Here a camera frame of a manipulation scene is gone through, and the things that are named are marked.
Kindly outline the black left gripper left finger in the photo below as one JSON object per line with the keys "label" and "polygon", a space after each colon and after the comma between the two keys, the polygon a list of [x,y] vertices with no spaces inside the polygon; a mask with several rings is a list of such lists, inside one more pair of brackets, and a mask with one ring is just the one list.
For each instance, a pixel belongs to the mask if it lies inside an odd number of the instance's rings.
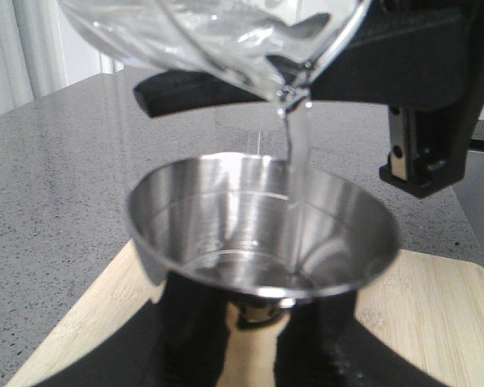
{"label": "black left gripper left finger", "polygon": [[42,386],[214,386],[229,330],[227,292],[172,274],[110,338]]}

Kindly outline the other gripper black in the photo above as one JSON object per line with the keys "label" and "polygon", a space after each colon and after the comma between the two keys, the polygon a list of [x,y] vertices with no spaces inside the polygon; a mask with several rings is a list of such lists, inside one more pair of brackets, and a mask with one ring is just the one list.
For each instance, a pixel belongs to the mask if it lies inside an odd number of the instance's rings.
{"label": "other gripper black", "polygon": [[458,182],[484,106],[484,1],[367,16],[311,95],[390,105],[388,184],[425,198]]}

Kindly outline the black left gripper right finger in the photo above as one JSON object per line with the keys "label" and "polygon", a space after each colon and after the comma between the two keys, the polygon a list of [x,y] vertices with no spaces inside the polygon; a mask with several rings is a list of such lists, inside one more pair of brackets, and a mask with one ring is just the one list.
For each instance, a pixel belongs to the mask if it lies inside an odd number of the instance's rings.
{"label": "black left gripper right finger", "polygon": [[354,316],[357,294],[290,309],[277,337],[276,386],[442,386],[386,346]]}

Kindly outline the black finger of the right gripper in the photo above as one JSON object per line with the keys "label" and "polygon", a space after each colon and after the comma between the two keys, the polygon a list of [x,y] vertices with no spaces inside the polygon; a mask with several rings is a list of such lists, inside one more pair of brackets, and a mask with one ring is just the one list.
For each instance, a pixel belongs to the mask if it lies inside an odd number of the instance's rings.
{"label": "black finger of the right gripper", "polygon": [[133,94],[150,118],[262,98],[206,73],[170,70],[140,82]]}

